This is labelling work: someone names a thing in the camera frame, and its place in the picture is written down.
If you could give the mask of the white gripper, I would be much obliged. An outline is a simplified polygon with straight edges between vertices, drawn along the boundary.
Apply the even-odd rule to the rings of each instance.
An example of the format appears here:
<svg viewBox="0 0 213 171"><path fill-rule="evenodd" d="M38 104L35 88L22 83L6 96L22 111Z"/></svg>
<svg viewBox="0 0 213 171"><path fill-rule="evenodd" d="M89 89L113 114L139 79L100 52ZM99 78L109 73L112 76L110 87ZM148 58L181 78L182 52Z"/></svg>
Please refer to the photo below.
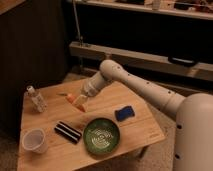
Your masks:
<svg viewBox="0 0 213 171"><path fill-rule="evenodd" d="M98 71L96 74L94 74L92 77L87 79L81 89L81 93L83 95L79 95L76 97L72 104L74 106L81 106L83 105L87 100L88 97L95 97L97 94L101 92L102 89L104 89L106 86L110 85L112 83L111 80L105 78L100 71Z"/></svg>

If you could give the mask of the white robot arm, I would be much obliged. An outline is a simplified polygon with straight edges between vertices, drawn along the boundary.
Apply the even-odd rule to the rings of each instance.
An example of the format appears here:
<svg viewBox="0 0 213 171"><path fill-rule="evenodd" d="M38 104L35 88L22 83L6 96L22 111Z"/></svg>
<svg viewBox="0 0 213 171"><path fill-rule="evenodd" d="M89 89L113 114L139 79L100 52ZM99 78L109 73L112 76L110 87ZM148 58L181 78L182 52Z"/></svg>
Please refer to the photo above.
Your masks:
<svg viewBox="0 0 213 171"><path fill-rule="evenodd" d="M213 95L195 93L185 97L132 75L113 60L103 60L99 71L83 84L74 105L83 105L113 81L175 118L173 171L213 171Z"/></svg>

